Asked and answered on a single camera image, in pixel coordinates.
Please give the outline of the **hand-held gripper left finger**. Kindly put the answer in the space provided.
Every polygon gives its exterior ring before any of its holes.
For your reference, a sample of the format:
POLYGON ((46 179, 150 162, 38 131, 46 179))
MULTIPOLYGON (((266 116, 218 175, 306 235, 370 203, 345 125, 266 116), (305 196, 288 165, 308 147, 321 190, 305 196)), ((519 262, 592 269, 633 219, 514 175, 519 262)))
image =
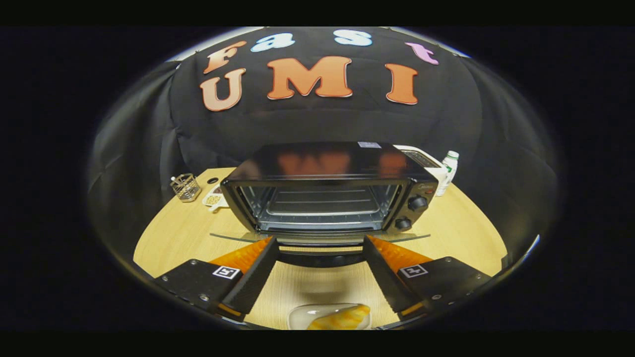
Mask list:
POLYGON ((267 237, 210 262, 191 258, 159 274, 154 283, 209 314, 243 320, 252 311, 279 253, 276 238, 267 237))

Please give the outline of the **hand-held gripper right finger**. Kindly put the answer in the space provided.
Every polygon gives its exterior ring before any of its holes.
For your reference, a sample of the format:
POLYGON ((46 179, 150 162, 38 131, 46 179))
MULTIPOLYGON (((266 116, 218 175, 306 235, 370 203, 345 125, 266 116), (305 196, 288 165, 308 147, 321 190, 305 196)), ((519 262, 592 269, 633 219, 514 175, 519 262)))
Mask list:
POLYGON ((372 236, 364 238, 363 257, 399 318, 445 313, 492 279, 458 258, 430 258, 372 236))

